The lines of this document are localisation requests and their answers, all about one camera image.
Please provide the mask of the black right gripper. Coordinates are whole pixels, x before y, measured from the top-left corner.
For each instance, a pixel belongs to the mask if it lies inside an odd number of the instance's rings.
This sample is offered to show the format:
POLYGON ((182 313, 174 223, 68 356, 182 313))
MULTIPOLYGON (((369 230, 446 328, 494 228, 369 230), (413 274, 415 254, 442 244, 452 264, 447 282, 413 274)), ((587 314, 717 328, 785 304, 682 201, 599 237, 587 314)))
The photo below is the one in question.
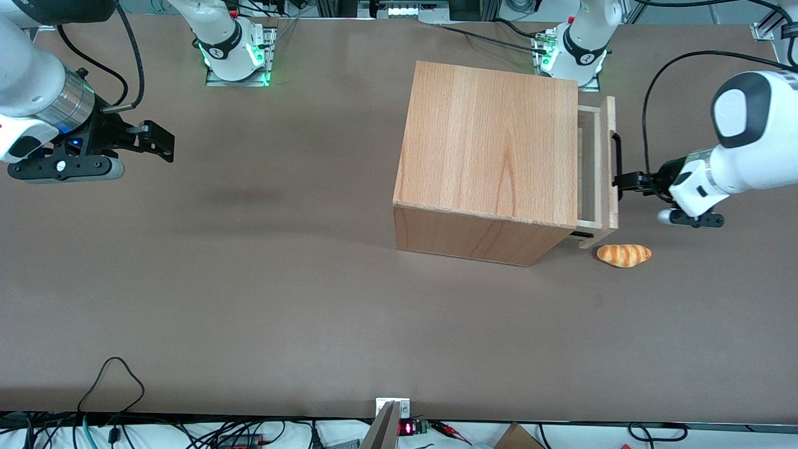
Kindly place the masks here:
POLYGON ((60 134, 47 146, 47 156, 118 157, 118 150, 157 155, 171 164, 175 157, 175 136, 153 120, 133 126, 119 114, 93 113, 86 122, 60 134))

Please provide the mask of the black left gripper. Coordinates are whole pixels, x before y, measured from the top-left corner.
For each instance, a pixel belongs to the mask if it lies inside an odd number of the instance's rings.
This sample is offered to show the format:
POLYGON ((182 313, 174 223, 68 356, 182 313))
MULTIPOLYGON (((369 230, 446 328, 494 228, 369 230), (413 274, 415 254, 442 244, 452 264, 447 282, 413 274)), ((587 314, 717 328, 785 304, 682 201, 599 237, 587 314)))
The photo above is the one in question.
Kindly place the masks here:
POLYGON ((676 177, 685 163, 686 157, 667 161, 650 176, 646 173, 624 173, 615 177, 615 186, 618 187, 618 191, 635 191, 636 193, 650 191, 662 201, 673 203, 669 188, 676 181, 676 177))

